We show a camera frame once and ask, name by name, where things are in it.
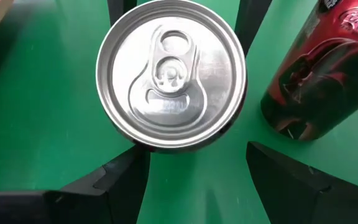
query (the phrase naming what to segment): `green background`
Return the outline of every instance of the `green background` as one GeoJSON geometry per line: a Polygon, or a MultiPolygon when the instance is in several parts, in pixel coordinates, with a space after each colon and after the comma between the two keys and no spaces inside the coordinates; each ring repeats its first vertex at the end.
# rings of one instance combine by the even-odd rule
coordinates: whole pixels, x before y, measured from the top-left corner
{"type": "MultiPolygon", "coordinates": [[[[238,0],[197,2],[235,26],[238,0]]],[[[246,163],[248,141],[358,185],[358,112],[302,143],[275,134],[259,111],[315,2],[273,0],[247,56],[240,117],[202,150],[152,154],[139,223],[268,223],[246,163]]],[[[106,0],[15,1],[0,25],[0,190],[59,189],[131,146],[96,92],[96,56],[108,29],[106,0]]]]}

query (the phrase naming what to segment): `silver can lid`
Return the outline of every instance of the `silver can lid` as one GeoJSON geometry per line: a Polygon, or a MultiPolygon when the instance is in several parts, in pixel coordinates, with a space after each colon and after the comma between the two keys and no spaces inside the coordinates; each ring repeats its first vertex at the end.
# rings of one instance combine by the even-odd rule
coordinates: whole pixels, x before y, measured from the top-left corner
{"type": "Polygon", "coordinates": [[[108,116],[126,136],[162,148],[209,139],[239,109],[241,45],[216,13],[182,0],[150,1],[109,30],[96,62],[108,116]]]}

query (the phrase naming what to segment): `can rim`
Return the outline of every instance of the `can rim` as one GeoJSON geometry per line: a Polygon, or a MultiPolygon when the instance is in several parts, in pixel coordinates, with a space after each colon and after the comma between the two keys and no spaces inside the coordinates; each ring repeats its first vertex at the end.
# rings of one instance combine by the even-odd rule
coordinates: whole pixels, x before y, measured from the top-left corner
{"type": "Polygon", "coordinates": [[[101,100],[101,103],[103,105],[104,111],[105,113],[109,116],[110,120],[114,123],[115,127],[118,129],[118,131],[120,131],[122,134],[124,134],[126,137],[130,137],[132,139],[135,139],[138,142],[147,144],[149,146],[153,146],[153,147],[162,147],[162,148],[166,148],[166,149],[177,149],[177,148],[183,148],[183,147],[190,147],[190,146],[194,146],[197,145],[207,139],[209,139],[210,137],[214,136],[217,132],[219,132],[225,125],[227,125],[228,122],[230,122],[231,119],[233,119],[235,113],[237,110],[241,110],[241,108],[239,108],[242,98],[245,95],[245,89],[246,89],[246,85],[247,85],[248,79],[247,79],[247,70],[246,70],[246,60],[245,60],[245,55],[244,52],[242,51],[242,47],[241,44],[237,38],[237,35],[234,33],[234,31],[231,29],[230,25],[218,14],[216,14],[214,11],[208,9],[207,7],[198,4],[196,2],[192,2],[192,1],[187,1],[187,0],[154,0],[154,1],[149,1],[146,3],[143,3],[141,5],[138,5],[136,7],[134,7],[133,9],[127,11],[123,16],[121,16],[109,29],[108,33],[104,36],[104,39],[101,43],[101,46],[99,48],[98,51],[98,57],[96,60],[96,87],[98,90],[98,95],[99,95],[99,99],[101,100]],[[192,136],[190,138],[186,138],[186,139],[181,139],[180,141],[182,141],[182,143],[175,143],[172,144],[171,141],[168,140],[163,140],[163,139],[157,139],[157,138],[152,138],[138,130],[136,130],[136,128],[132,127],[131,125],[127,124],[124,125],[122,124],[122,122],[119,121],[118,118],[121,117],[121,115],[119,114],[118,110],[115,108],[115,106],[111,107],[108,105],[108,102],[104,99],[105,95],[103,93],[101,84],[99,82],[99,70],[101,69],[101,67],[99,66],[99,60],[100,60],[100,56],[101,56],[101,52],[102,49],[105,45],[105,42],[107,40],[107,38],[109,37],[110,33],[112,32],[112,30],[114,29],[114,27],[128,14],[130,14],[131,12],[137,10],[138,8],[144,6],[144,5],[148,5],[148,4],[154,4],[155,2],[162,2],[162,1],[181,1],[181,2],[188,2],[190,4],[194,4],[197,7],[202,8],[205,11],[208,11],[208,13],[210,13],[212,16],[215,16],[218,20],[219,20],[219,25],[222,26],[222,28],[224,29],[224,31],[226,32],[226,34],[230,37],[230,40],[234,46],[235,49],[237,50],[233,50],[233,54],[236,55],[236,57],[238,57],[239,61],[241,62],[241,79],[236,81],[238,83],[241,83],[240,88],[238,88],[238,90],[236,90],[236,92],[238,93],[238,96],[236,98],[236,101],[231,101],[229,106],[227,107],[228,109],[226,109],[226,111],[222,114],[222,118],[224,118],[224,120],[222,120],[221,122],[217,122],[214,123],[209,129],[207,129],[205,131],[206,134],[202,135],[202,138],[200,138],[200,135],[196,135],[196,136],[192,136]],[[158,143],[155,143],[156,141],[148,141],[147,139],[156,139],[158,140],[158,143]]]}

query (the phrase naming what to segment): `red can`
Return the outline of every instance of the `red can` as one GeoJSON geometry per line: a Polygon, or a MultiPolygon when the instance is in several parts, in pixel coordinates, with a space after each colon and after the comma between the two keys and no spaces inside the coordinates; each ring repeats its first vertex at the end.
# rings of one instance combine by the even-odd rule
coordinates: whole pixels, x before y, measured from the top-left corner
{"type": "Polygon", "coordinates": [[[358,0],[320,0],[261,101],[278,132],[317,139],[358,109],[358,0]]]}

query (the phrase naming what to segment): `can lid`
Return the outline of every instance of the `can lid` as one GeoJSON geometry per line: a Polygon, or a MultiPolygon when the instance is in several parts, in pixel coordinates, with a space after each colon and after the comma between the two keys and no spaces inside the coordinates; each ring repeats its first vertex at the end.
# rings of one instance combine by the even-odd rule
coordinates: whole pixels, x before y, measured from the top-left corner
{"type": "Polygon", "coordinates": [[[246,63],[227,23],[197,3],[151,1],[103,40],[96,83],[114,124],[136,141],[192,146],[217,133],[245,94],[246,63]]]}

